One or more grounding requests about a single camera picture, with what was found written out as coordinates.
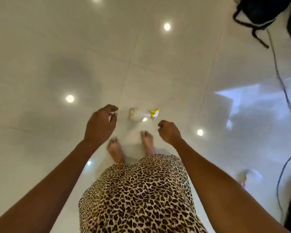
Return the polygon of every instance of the glossy floor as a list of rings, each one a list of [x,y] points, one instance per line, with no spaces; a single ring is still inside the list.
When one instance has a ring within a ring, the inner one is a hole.
[[[235,9],[233,0],[0,0],[0,215],[74,148],[91,113],[111,103],[120,108],[114,134],[128,156],[143,156],[142,129],[153,133],[157,149],[174,153],[156,131],[160,119],[174,121],[195,150],[232,177],[259,171],[263,181],[247,190],[280,220],[275,186],[291,155],[291,113],[272,51],[233,22]],[[269,30],[291,99],[288,16]],[[265,31],[258,34],[269,42]],[[130,107],[161,113],[134,125]],[[82,192],[113,164],[105,146],[52,232],[78,232]],[[285,211],[290,195],[291,162],[280,185]]]

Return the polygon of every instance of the foot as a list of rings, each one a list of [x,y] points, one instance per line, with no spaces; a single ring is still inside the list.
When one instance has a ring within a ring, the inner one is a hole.
[[[154,142],[153,142],[152,134],[149,133],[148,131],[141,131],[140,136],[141,136],[141,140],[146,151],[146,155],[148,156],[148,155],[156,154],[155,149],[154,149]]]
[[[110,139],[107,146],[107,151],[112,156],[114,162],[125,163],[126,155],[123,152],[117,137],[113,137],[112,139]]]

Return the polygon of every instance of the hand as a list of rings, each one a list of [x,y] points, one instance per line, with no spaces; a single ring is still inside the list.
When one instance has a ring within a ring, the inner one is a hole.
[[[111,112],[117,110],[115,105],[106,105],[93,113],[87,122],[84,140],[98,145],[108,140],[116,127],[117,120],[117,114]]]
[[[174,123],[162,120],[159,122],[158,126],[160,137],[167,143],[173,145],[178,139],[182,139],[181,134]]]

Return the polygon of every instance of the leopard print fabric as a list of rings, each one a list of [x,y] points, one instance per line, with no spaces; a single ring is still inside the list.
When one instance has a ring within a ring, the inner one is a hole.
[[[84,232],[203,232],[188,175],[172,155],[114,164],[79,201]]]

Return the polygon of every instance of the forearm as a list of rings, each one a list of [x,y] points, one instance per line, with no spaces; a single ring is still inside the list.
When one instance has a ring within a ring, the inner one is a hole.
[[[0,232],[49,232],[99,144],[80,142],[39,184],[0,217]]]
[[[288,232],[233,178],[182,139],[173,144],[217,233]]]

